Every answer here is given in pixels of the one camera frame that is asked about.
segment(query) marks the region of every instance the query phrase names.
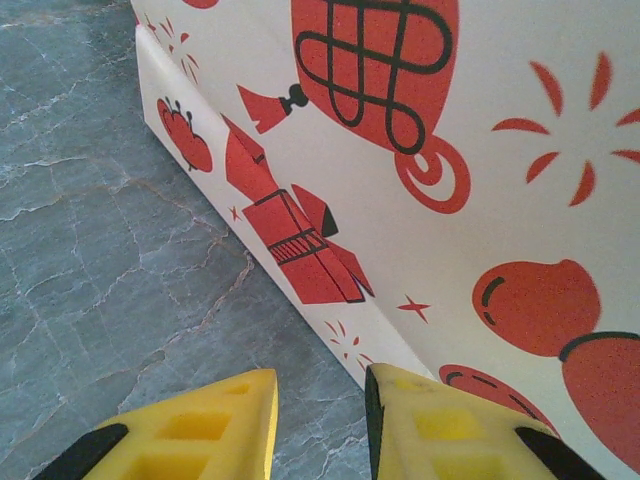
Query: red apple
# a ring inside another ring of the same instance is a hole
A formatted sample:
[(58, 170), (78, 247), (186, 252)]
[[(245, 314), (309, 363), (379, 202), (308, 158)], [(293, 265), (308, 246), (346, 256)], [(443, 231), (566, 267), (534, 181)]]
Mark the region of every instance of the red apple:
[(211, 152), (202, 137), (193, 133), (191, 112), (187, 112), (187, 118), (184, 118), (180, 111), (180, 103), (177, 101), (175, 103), (174, 110), (171, 108), (169, 99), (166, 102), (162, 99), (158, 100), (158, 114), (165, 130), (189, 164), (190, 170), (195, 168), (203, 172), (211, 172), (213, 170)]
[(522, 350), (552, 357), (600, 318), (600, 296), (573, 260), (556, 264), (511, 262), (486, 272), (473, 289), (482, 321)]

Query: red cherry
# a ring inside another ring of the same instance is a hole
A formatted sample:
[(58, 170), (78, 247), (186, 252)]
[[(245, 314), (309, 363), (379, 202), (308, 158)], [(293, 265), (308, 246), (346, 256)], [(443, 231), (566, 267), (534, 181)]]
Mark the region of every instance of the red cherry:
[(549, 419), (533, 403), (497, 378), (461, 365), (443, 365), (439, 373), (440, 380), (443, 383), (486, 400), (491, 400), (516, 412), (524, 413), (544, 423), (558, 435)]
[(182, 0), (182, 1), (194, 8), (211, 8), (211, 7), (214, 7), (219, 0)]
[(507, 342), (545, 357), (589, 333), (600, 318), (591, 276), (573, 260), (511, 262), (486, 272), (473, 289), (473, 306)]
[(203, 172), (211, 172), (213, 170), (211, 152), (202, 137), (193, 133), (191, 125), (179, 110), (172, 110), (162, 99), (158, 100), (157, 106), (164, 128), (189, 166)]
[(560, 352), (576, 408), (613, 454), (640, 473), (640, 335), (598, 332)]

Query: cardboard box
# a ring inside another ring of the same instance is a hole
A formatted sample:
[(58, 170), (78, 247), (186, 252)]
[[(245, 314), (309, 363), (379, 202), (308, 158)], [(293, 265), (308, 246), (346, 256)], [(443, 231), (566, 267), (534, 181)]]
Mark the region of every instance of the cardboard box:
[(640, 4), (133, 5), (146, 122), (360, 384), (640, 473)]

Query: gray marble tile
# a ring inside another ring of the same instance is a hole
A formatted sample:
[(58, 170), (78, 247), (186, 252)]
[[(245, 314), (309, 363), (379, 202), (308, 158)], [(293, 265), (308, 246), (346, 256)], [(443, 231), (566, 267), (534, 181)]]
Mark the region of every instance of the gray marble tile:
[(276, 368), (273, 478), (368, 478), (360, 389), (144, 126), (125, 0), (0, 2), (0, 479)]

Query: yellow object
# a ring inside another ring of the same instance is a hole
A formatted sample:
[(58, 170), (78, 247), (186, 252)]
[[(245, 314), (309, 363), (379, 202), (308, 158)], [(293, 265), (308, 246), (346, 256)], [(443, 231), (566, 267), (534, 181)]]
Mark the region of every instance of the yellow object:
[(391, 365), (369, 368), (365, 390), (374, 479), (557, 479), (515, 432), (530, 427), (555, 437), (546, 425)]
[(275, 370), (254, 370), (109, 419), (129, 429), (84, 480), (266, 480)]

